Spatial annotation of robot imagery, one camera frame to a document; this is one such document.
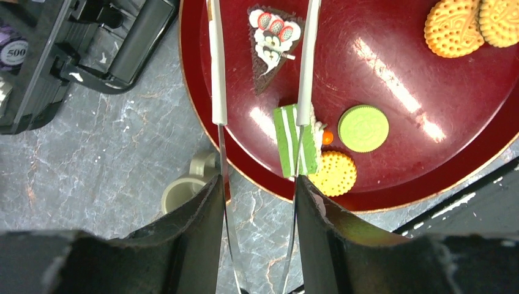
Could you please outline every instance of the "red plate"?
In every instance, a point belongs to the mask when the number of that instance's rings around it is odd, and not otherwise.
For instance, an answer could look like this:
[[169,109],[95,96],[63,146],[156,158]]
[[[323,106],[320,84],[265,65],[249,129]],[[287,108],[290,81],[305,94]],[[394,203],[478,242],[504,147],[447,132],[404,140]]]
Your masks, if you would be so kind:
[[[305,18],[307,3],[264,1]],[[449,189],[494,159],[519,130],[519,47],[484,45],[446,59],[424,41],[424,23],[435,0],[323,1],[315,50],[313,104],[335,135],[332,149],[357,165],[357,183],[334,200],[352,211],[416,202]],[[231,163],[247,178],[287,200],[294,184],[281,166],[272,110],[296,103],[301,43],[260,96],[253,92],[247,9],[251,0],[222,0],[228,99],[226,138]],[[198,117],[213,143],[211,58],[204,1],[183,1],[181,58]],[[359,154],[338,139],[347,109],[369,104],[389,120],[387,141]]]

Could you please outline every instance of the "green striped cake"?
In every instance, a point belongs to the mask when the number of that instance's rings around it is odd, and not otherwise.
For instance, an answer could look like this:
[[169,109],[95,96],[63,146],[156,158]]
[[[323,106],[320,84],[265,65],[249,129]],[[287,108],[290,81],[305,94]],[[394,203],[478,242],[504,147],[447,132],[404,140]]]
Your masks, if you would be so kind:
[[[283,177],[290,178],[296,174],[297,141],[299,127],[296,126],[297,104],[274,109],[274,126],[276,129],[279,159]],[[321,162],[321,145],[323,143],[322,124],[316,122],[312,107],[310,125],[303,130],[303,144],[299,160],[299,174],[316,173]]]

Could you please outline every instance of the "mug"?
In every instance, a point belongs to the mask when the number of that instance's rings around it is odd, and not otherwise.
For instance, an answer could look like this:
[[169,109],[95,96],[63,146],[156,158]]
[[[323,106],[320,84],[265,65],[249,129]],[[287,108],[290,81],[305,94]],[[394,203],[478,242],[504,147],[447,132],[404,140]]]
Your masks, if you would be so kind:
[[173,181],[164,190],[162,212],[170,213],[193,198],[218,173],[215,161],[215,152],[202,151],[195,154],[191,159],[189,172]]

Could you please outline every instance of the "black case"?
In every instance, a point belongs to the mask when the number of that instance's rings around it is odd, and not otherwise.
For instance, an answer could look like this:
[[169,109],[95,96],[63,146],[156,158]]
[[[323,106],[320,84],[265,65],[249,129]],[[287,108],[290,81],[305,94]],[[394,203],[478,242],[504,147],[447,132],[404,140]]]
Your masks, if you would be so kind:
[[67,80],[50,74],[55,43],[68,43],[82,55],[94,36],[97,24],[69,21],[71,0],[46,3],[20,1],[0,3],[0,18],[29,42],[22,67],[0,72],[13,87],[0,116],[0,134],[17,134],[49,123],[62,104],[70,86]]
[[[179,13],[180,0],[146,0],[132,15],[109,0],[0,2],[0,19],[29,42],[20,70],[0,72],[12,85],[0,112],[0,134],[18,134],[49,123],[71,82],[105,94],[122,94],[139,80]],[[133,24],[106,72],[80,64],[96,30]]]

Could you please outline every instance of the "round biscuit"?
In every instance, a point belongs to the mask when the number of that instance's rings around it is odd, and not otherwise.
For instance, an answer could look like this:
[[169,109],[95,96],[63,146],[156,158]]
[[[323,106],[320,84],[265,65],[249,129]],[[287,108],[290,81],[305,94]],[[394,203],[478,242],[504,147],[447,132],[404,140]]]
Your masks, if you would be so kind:
[[456,58],[484,44],[476,23],[479,0],[442,0],[425,22],[425,41],[435,54]]
[[326,151],[321,155],[320,170],[309,180],[326,196],[336,197],[349,191],[357,180],[357,168],[346,154]]
[[490,45],[509,47],[519,42],[519,0],[481,0],[479,29]]

